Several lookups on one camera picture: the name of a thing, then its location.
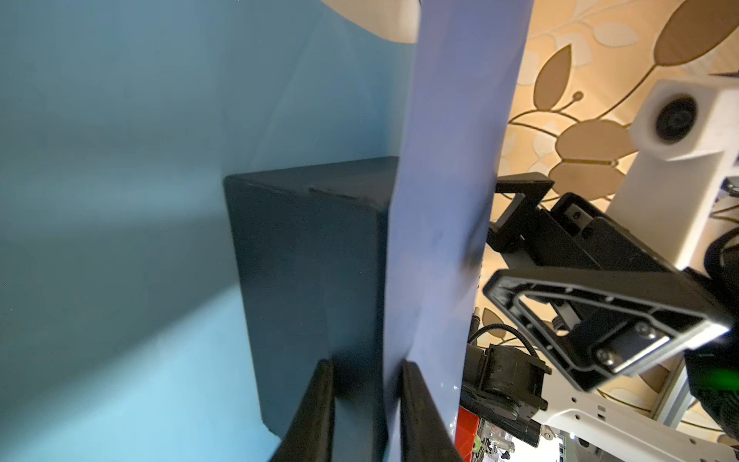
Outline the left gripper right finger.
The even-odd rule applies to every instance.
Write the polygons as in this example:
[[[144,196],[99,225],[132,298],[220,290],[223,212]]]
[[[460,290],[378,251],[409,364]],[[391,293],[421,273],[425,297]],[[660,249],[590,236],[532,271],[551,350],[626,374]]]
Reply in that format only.
[[[407,360],[401,367],[400,421],[402,461],[462,460],[446,431],[420,367]]]

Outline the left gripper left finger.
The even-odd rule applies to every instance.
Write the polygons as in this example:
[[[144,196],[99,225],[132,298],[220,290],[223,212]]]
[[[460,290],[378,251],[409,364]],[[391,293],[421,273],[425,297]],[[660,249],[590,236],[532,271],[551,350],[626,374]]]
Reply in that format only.
[[[270,462],[330,462],[335,425],[334,365],[317,363],[298,410]]]

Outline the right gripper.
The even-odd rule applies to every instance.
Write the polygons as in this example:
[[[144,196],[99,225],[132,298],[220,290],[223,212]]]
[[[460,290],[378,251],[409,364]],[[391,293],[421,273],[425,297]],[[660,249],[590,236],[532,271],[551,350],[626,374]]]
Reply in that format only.
[[[618,375],[639,375],[683,350],[694,350],[732,327],[729,308],[636,239],[619,223],[568,192],[546,209],[554,181],[540,172],[498,177],[495,194],[511,194],[491,221],[487,244],[504,253],[519,238],[519,267],[494,273],[486,298],[579,391]],[[587,311],[564,336],[527,300]]]

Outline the black gift box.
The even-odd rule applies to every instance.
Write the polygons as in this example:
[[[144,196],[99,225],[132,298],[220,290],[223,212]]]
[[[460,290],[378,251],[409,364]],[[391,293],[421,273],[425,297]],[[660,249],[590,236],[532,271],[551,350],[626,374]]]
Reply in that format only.
[[[223,186],[261,415],[284,436],[334,366],[337,461],[385,454],[388,215],[398,159],[233,174]]]

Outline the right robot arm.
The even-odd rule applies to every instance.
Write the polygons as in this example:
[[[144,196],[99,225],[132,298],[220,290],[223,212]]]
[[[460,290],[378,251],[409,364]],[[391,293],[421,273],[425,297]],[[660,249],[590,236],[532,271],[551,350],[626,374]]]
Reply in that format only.
[[[597,395],[681,354],[688,391],[738,434],[738,234],[710,246],[707,275],[678,269],[584,198],[541,202],[540,173],[502,177],[510,204],[487,243],[506,262],[483,295],[519,346],[468,341],[461,403],[529,445],[544,427],[623,461],[734,461],[738,450],[619,408]]]

